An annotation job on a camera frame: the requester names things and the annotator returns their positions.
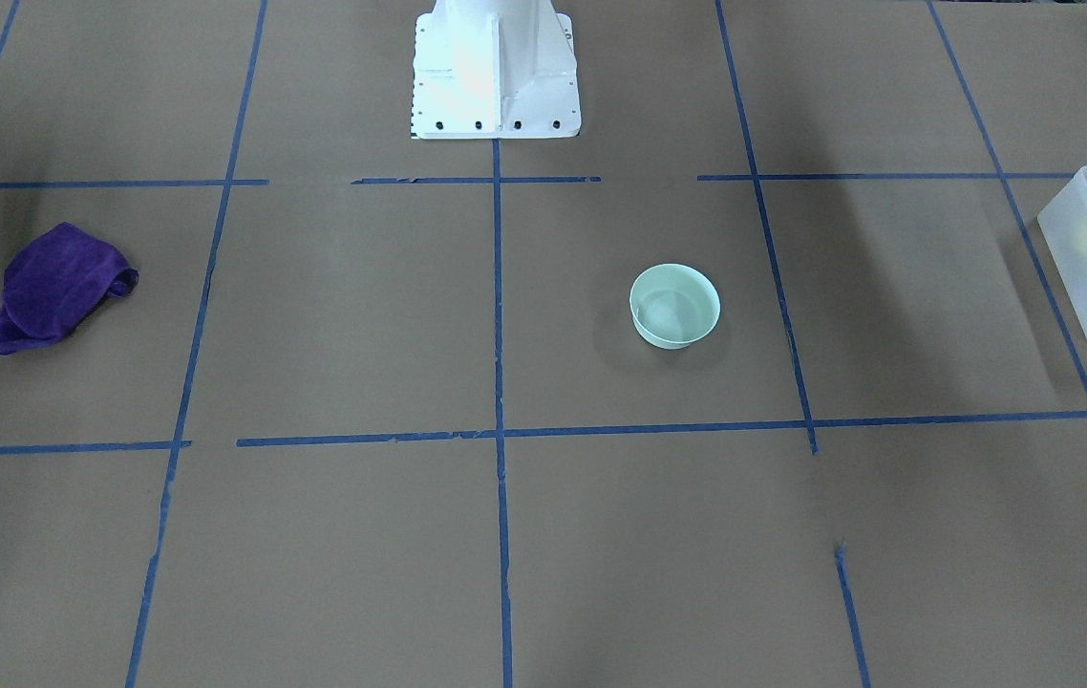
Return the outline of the mint green bowl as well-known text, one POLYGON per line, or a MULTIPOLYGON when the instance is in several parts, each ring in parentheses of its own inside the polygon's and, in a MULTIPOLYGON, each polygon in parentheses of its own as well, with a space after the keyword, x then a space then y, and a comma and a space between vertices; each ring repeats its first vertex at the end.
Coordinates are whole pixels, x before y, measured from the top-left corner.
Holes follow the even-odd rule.
POLYGON ((629 289, 632 325, 647 343, 680 350, 719 325, 721 296, 701 271, 682 263, 645 268, 629 289))

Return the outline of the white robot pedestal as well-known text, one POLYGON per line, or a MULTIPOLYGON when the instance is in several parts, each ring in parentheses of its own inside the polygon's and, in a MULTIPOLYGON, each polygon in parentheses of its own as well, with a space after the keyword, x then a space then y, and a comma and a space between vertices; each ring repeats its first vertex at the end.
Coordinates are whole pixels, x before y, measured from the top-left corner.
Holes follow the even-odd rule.
POLYGON ((413 139, 579 136, 573 22, 551 1, 437 1, 414 39, 413 139))

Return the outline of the purple cloth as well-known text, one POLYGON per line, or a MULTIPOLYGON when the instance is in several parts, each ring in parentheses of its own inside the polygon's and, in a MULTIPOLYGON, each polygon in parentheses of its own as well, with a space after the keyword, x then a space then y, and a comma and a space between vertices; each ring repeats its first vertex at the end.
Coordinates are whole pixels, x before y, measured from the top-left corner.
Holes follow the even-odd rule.
POLYGON ((0 355, 59 343, 102 302, 129 296, 139 279, 118 248, 72 223, 57 224, 5 268, 0 355))

